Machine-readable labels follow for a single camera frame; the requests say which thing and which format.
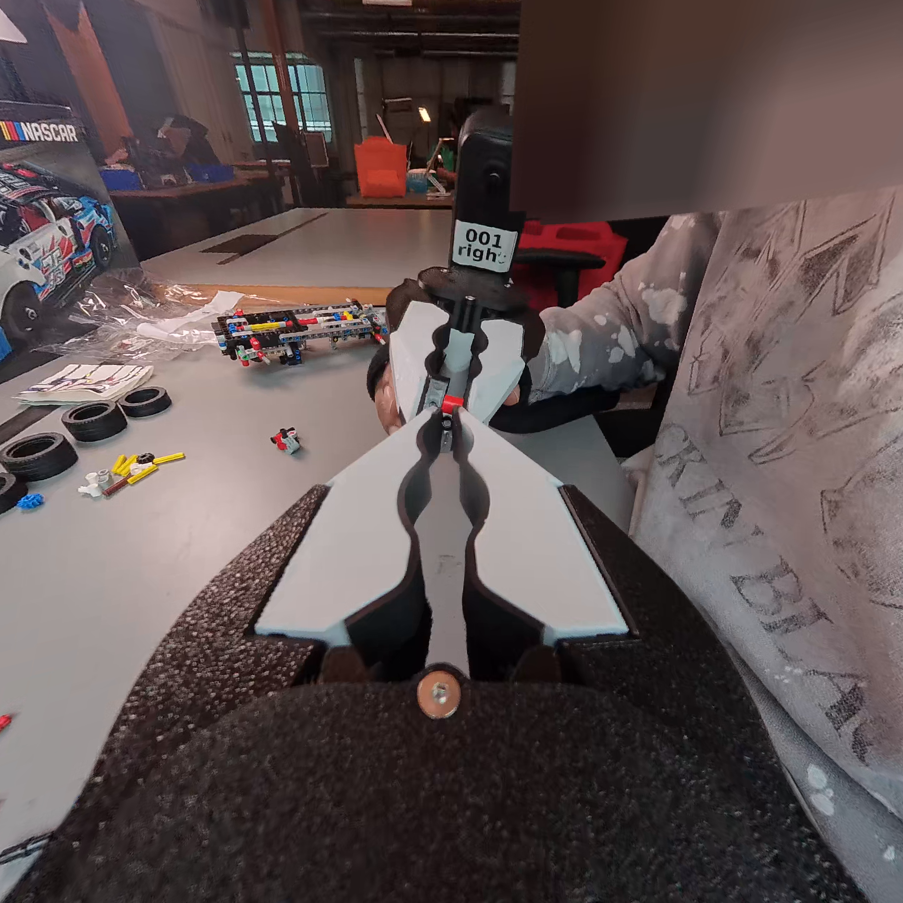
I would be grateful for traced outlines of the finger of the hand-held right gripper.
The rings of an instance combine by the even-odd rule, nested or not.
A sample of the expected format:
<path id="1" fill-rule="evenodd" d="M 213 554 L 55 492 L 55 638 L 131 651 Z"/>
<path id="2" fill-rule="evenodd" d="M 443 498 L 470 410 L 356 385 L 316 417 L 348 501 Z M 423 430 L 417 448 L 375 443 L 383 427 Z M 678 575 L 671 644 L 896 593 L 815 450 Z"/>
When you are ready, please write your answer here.
<path id="1" fill-rule="evenodd" d="M 429 381 L 427 358 L 436 350 L 436 332 L 448 326 L 449 314 L 426 301 L 411 301 L 389 341 L 389 365 L 396 407 L 404 423 L 421 411 Z"/>
<path id="2" fill-rule="evenodd" d="M 471 359 L 476 370 L 468 376 L 464 406 L 480 423 L 488 424 L 522 376 L 525 331 L 516 322 L 489 320 L 480 324 L 479 337 L 486 345 Z"/>

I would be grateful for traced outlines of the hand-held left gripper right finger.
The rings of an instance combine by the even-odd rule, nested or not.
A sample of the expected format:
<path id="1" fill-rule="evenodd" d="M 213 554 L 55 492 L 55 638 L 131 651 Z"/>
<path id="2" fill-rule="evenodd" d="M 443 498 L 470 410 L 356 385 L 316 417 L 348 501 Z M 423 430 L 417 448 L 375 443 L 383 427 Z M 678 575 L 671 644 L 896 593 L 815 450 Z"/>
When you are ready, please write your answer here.
<path id="1" fill-rule="evenodd" d="M 565 485 L 465 408 L 455 410 L 459 496 L 476 588 L 549 646 L 629 627 L 565 500 Z"/>

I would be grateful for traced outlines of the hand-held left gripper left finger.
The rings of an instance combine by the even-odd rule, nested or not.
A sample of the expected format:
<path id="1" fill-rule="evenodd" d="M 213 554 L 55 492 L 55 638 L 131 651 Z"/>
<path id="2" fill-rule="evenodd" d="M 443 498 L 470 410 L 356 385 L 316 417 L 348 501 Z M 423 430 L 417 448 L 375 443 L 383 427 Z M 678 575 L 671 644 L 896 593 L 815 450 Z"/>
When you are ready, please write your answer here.
<path id="1" fill-rule="evenodd" d="M 426 607 L 415 525 L 431 496 L 435 413 L 341 471 L 254 624 L 259 636 L 401 646 Z"/>

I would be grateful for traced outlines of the red ringed grey brick assembly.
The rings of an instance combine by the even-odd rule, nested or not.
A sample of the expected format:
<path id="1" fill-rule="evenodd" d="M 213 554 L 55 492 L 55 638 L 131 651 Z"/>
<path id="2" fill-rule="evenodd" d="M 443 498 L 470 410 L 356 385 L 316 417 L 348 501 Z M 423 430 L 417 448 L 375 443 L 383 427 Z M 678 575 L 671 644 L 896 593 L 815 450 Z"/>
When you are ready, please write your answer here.
<path id="1" fill-rule="evenodd" d="M 447 378 L 428 378 L 423 393 L 422 410 L 430 412 L 438 424 L 440 453 L 452 449 L 453 413 L 463 405 L 463 399 L 451 393 L 450 385 L 451 380 Z"/>

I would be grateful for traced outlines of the toy brick car chassis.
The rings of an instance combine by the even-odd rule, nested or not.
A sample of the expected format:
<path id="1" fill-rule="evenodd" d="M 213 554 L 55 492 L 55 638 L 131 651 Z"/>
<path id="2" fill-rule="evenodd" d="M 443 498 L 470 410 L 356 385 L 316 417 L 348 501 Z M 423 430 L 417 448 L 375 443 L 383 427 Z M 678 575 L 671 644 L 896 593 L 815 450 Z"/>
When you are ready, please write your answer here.
<path id="1" fill-rule="evenodd" d="M 351 340 L 385 345 L 389 336 L 383 309 L 354 299 L 286 310 L 235 309 L 211 322 L 211 329 L 221 354 L 243 367 L 301 365 L 310 341 L 333 348 Z"/>

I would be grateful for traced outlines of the person's right forearm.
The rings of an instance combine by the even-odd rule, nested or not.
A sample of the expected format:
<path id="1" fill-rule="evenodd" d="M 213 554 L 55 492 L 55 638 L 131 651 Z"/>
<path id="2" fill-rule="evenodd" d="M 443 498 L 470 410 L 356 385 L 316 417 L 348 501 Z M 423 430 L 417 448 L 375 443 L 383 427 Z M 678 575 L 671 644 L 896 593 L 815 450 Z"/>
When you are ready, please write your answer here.
<path id="1" fill-rule="evenodd" d="M 673 215 L 611 281 L 568 308 L 541 311 L 546 334 L 528 363 L 529 402 L 644 388 L 673 372 L 725 218 Z"/>

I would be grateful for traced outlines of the grey desk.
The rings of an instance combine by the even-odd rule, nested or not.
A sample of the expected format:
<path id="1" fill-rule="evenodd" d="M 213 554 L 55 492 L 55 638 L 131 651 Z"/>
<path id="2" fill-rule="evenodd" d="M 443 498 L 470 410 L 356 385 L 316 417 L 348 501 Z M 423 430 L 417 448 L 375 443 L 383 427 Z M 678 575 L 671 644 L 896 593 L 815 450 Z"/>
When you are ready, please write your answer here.
<path id="1" fill-rule="evenodd" d="M 78 447 L 2 514 L 2 850 L 69 812 L 131 687 L 197 593 L 301 495 L 384 437 L 366 343 L 301 367 L 243 369 L 207 347 L 154 365 L 173 406 Z M 301 450 L 269 440 L 294 427 Z M 120 455 L 186 459 L 104 499 L 79 495 Z"/>

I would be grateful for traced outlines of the person's right hand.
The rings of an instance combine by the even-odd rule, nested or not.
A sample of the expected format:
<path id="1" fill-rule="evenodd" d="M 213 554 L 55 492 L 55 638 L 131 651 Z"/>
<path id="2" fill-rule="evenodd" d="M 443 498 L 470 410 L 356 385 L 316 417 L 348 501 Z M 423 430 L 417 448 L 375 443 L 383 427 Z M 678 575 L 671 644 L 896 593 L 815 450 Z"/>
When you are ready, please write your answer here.
<path id="1" fill-rule="evenodd" d="M 388 370 L 383 373 L 376 385 L 374 404 L 379 423 L 387 435 L 392 435 L 403 427 L 404 419 L 398 408 L 393 380 Z"/>

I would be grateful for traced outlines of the pile of yellow white toy parts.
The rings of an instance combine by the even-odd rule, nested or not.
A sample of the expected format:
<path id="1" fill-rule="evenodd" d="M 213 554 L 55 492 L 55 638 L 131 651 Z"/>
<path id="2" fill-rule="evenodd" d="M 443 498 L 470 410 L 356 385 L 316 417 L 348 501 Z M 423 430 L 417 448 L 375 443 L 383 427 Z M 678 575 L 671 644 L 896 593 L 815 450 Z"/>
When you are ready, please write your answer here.
<path id="1" fill-rule="evenodd" d="M 126 487 L 133 486 L 160 468 L 186 459 L 184 452 L 162 456 L 152 453 L 120 455 L 111 468 L 89 472 L 79 486 L 79 495 L 90 499 L 108 499 Z"/>

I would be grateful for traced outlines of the person's grey printed sweatshirt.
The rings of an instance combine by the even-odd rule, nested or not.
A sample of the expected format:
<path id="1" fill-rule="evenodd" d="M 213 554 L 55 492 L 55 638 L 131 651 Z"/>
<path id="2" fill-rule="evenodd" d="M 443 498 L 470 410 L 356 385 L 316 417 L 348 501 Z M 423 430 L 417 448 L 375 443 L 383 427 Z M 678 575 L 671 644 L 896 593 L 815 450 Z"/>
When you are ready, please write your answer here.
<path id="1" fill-rule="evenodd" d="M 901 187 L 673 218 L 692 320 L 636 538 L 739 667 L 796 800 L 901 901 Z"/>

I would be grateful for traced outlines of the wooden workbench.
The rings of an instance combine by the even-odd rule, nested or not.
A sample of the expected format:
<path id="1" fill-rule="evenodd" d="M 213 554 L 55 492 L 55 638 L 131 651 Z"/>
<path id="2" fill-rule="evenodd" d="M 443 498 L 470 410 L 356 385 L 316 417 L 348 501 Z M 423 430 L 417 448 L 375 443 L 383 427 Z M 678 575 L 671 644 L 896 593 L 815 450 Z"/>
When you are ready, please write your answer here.
<path id="1" fill-rule="evenodd" d="M 109 196 L 142 263 L 285 211 L 282 188 L 266 177 L 111 190 Z"/>

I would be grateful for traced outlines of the clear plastic bag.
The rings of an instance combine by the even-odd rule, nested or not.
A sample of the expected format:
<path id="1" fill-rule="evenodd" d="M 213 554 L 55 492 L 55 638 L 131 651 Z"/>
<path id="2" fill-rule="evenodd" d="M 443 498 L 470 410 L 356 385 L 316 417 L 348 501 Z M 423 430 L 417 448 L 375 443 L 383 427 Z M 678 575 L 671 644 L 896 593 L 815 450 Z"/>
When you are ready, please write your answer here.
<path id="1" fill-rule="evenodd" d="M 213 323 L 245 296 L 212 286 L 100 280 L 43 328 L 33 350 L 93 363 L 162 362 L 216 348 Z"/>

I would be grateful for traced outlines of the white printed leaflet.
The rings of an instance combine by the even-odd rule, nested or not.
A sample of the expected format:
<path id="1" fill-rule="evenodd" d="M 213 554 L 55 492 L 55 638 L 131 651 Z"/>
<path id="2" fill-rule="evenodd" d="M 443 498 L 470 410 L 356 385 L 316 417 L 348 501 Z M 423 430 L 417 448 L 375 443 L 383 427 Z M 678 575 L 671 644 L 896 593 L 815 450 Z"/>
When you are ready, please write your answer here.
<path id="1" fill-rule="evenodd" d="M 70 364 L 13 395 L 13 400 L 31 406 L 116 402 L 146 385 L 153 371 L 152 365 Z"/>

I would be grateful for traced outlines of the printed toy car box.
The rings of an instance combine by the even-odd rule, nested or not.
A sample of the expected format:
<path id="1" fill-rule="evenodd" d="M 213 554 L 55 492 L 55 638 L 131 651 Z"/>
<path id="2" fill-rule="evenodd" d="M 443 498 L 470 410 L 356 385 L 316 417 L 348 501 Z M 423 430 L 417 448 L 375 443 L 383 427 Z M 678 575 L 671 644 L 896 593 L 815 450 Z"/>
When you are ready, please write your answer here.
<path id="1" fill-rule="evenodd" d="M 86 332 L 79 305 L 143 272 L 101 176 L 121 108 L 83 2 L 1 3 L 2 381 Z"/>

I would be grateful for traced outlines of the black toy brick axle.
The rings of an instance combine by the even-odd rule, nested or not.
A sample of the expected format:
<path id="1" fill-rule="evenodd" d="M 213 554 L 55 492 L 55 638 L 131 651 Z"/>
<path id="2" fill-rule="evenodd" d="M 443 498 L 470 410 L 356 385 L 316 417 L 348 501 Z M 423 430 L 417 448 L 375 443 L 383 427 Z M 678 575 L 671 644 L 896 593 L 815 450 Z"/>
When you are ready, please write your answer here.
<path id="1" fill-rule="evenodd" d="M 42 852 L 42 850 L 47 846 L 52 838 L 53 832 L 48 832 L 28 838 L 25 841 L 20 841 L 17 844 L 7 847 L 6 849 L 1 851 L 1 866 L 17 862 L 21 859 L 26 859 L 39 852 Z"/>

